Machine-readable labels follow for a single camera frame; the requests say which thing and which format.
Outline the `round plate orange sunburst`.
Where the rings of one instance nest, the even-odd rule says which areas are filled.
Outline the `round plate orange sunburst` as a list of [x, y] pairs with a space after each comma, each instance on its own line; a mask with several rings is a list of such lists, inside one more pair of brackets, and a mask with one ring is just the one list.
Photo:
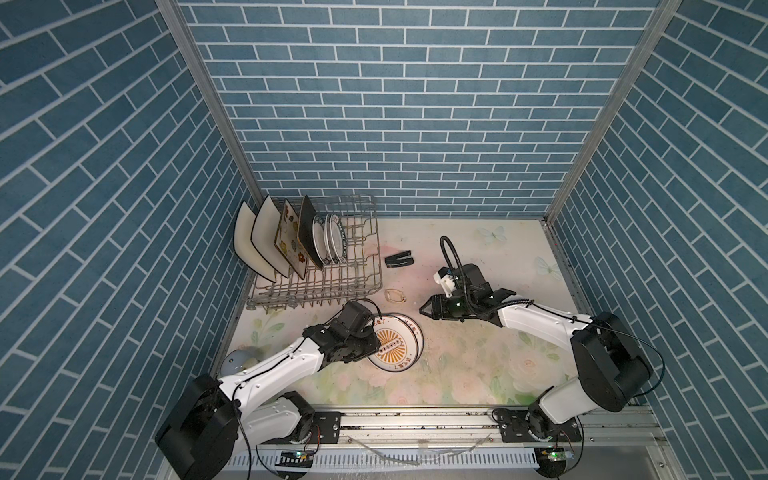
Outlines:
[[418, 346], [417, 359], [420, 360], [425, 348], [425, 339], [423, 335], [423, 330], [415, 320], [413, 320], [411, 317], [407, 315], [401, 315], [400, 319], [408, 325], [408, 327], [411, 329], [412, 333], [416, 338], [417, 346]]

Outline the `green rim round plate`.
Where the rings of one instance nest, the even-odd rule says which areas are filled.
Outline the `green rim round plate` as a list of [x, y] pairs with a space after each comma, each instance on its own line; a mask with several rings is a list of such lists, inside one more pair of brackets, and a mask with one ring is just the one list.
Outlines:
[[347, 262], [347, 239], [341, 218], [332, 214], [329, 221], [329, 234], [333, 253], [338, 263]]

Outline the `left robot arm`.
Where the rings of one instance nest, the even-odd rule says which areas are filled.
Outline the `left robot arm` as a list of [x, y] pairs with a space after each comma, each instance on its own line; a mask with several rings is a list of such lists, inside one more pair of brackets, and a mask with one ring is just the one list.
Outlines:
[[330, 364], [358, 362], [378, 352], [369, 299], [347, 302], [324, 323], [275, 355], [231, 375], [203, 374], [187, 385], [155, 436], [181, 479], [212, 479], [241, 452], [282, 440], [303, 444], [313, 435], [314, 408], [291, 385]]

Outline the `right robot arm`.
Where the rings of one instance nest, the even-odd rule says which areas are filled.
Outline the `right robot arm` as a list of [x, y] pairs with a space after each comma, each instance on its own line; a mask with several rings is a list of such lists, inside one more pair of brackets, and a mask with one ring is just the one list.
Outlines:
[[552, 440], [592, 410], [621, 411], [653, 374], [641, 340], [612, 313], [569, 313], [509, 289], [494, 290], [475, 264], [444, 267], [434, 279], [442, 292], [422, 304], [421, 315], [437, 321], [488, 322], [538, 337], [573, 356], [576, 377], [548, 388], [528, 407], [523, 425], [536, 441]]

